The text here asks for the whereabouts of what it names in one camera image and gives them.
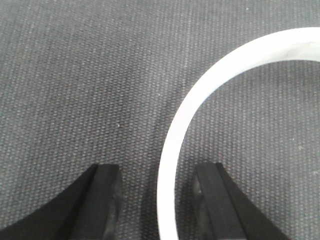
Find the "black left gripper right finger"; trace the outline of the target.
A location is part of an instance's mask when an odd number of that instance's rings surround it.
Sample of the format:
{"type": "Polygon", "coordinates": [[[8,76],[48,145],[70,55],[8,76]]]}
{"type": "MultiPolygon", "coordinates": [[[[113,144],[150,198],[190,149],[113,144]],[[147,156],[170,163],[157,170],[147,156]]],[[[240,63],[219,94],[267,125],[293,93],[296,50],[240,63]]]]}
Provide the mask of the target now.
{"type": "Polygon", "coordinates": [[[240,190],[220,162],[196,165],[192,195],[202,240],[288,239],[240,190]]]}

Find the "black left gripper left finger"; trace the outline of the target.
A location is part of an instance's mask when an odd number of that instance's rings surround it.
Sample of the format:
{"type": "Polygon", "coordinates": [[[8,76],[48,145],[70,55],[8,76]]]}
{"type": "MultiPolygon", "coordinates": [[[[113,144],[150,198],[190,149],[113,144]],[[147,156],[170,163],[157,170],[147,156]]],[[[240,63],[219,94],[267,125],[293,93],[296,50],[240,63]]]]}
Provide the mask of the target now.
{"type": "Polygon", "coordinates": [[[4,228],[2,240],[114,240],[122,200],[117,164],[93,164],[64,191],[4,228]]]}

